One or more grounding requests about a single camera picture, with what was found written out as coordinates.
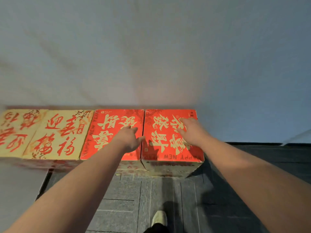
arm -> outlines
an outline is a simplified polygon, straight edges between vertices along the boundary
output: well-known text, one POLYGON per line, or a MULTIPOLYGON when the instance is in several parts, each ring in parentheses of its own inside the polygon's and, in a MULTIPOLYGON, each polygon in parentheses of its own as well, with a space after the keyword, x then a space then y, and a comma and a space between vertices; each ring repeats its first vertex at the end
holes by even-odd
POLYGON ((271 232, 311 231, 311 185, 208 134, 195 119, 179 129, 199 146, 240 198, 271 232))
POLYGON ((124 153, 137 149, 137 128, 121 129, 113 140, 44 193, 5 233, 85 232, 124 153))

shoe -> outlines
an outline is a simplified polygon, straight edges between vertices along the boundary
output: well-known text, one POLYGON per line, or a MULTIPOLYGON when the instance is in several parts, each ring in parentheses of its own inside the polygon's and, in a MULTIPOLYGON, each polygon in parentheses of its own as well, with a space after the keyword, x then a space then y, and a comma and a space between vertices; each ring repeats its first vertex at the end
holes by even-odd
POLYGON ((167 227, 167 217, 164 211, 157 211, 155 213, 152 219, 151 226, 153 226, 155 223, 161 223, 162 225, 167 227))

